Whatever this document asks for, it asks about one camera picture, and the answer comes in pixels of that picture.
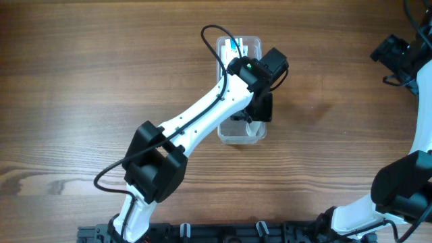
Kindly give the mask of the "white green caplets box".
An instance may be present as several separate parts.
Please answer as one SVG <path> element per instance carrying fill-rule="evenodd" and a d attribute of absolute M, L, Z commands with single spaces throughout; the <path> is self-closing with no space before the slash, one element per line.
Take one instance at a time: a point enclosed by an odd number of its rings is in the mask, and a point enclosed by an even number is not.
<path fill-rule="evenodd" d="M 221 60 L 225 68 L 228 66 L 232 59 L 240 57 L 240 52 L 238 51 L 237 47 L 239 47 L 242 51 L 241 56 L 248 55 L 248 46 L 243 44 L 243 38 L 237 38 L 236 40 L 232 40 L 229 38 L 225 39 L 222 42 Z"/>

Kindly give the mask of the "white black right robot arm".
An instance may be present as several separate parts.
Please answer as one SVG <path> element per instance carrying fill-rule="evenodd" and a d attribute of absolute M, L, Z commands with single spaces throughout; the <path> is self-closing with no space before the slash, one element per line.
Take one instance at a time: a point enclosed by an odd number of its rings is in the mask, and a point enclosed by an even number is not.
<path fill-rule="evenodd" d="M 346 186 L 369 192 L 338 206 L 330 226 L 339 236 L 359 239 L 387 225 L 417 227 L 431 220 L 431 41 L 396 36 L 339 56 L 325 96 L 342 106 L 322 133 L 326 148 L 341 153 L 337 175 Z"/>

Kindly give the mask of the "small white spray bottle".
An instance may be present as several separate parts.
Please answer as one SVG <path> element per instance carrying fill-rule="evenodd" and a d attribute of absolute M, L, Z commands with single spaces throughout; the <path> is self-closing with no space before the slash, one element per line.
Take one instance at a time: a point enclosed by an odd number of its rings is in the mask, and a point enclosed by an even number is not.
<path fill-rule="evenodd" d="M 246 133 L 248 136 L 256 136 L 262 122 L 261 121 L 252 121 L 246 124 Z"/>

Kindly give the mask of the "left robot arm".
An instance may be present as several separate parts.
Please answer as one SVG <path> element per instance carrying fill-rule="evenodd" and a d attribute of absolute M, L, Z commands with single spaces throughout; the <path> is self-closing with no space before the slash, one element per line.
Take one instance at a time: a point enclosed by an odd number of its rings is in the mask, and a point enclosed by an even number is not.
<path fill-rule="evenodd" d="M 117 242 L 136 242 L 146 233 L 156 205 L 182 183 L 193 150 L 222 122 L 245 121 L 254 136 L 271 121 L 272 85 L 287 76 L 288 67 L 276 48 L 261 59 L 235 57 L 227 76 L 193 106 L 159 126 L 146 121 L 136 130 L 121 163 L 128 195 L 112 223 Z"/>

